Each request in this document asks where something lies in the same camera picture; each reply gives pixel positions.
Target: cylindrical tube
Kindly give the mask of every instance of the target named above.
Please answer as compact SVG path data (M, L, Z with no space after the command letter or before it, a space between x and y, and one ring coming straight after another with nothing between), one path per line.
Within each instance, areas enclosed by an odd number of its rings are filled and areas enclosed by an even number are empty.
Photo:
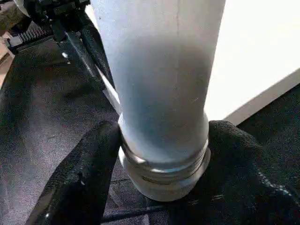
M178 199L202 174L203 108L224 3L92 0L122 108L121 161L150 198Z

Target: black fabric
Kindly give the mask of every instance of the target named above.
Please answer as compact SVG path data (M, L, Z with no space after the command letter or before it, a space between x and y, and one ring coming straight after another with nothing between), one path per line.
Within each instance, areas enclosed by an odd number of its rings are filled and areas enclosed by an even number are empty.
M25 224L83 135L118 115L53 41L16 55L0 91L0 224Z
M300 193L300 85L239 124L264 147L269 161L277 164Z

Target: white wall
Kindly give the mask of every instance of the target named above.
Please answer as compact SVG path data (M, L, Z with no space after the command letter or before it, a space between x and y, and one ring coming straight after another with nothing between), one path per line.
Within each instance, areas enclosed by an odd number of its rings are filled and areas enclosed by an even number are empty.
M299 0L227 0L205 105L209 119L239 124L300 83L299 67Z

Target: black gloved hand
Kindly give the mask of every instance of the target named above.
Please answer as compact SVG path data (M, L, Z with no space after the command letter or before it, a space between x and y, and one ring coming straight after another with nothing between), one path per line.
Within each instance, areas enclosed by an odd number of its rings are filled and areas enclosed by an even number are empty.
M118 124L87 132L47 182L27 225L99 225L120 147Z
M209 142L209 166L169 224L300 224L299 195L252 135L210 121Z

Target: white pipe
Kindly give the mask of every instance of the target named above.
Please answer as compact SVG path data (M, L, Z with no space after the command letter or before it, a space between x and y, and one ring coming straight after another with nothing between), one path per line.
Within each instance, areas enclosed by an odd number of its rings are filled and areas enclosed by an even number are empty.
M155 200L186 195L209 162L203 107L224 3L92 1L123 112L119 156Z

